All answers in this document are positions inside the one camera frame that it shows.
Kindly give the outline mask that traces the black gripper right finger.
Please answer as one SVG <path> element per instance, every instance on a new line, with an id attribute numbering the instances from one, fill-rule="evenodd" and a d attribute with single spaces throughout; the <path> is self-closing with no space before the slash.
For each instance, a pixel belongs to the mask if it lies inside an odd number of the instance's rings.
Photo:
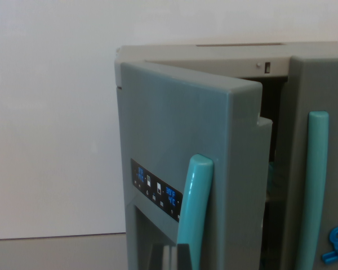
<path id="1" fill-rule="evenodd" d="M 177 270 L 192 270 L 189 244 L 177 245 Z"/>

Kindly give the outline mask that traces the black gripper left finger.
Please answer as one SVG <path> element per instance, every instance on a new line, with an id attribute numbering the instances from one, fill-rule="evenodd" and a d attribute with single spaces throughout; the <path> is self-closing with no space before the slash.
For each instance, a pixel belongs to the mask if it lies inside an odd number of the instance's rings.
<path id="1" fill-rule="evenodd" d="M 154 244 L 150 255 L 150 270 L 162 270 L 163 244 Z"/>

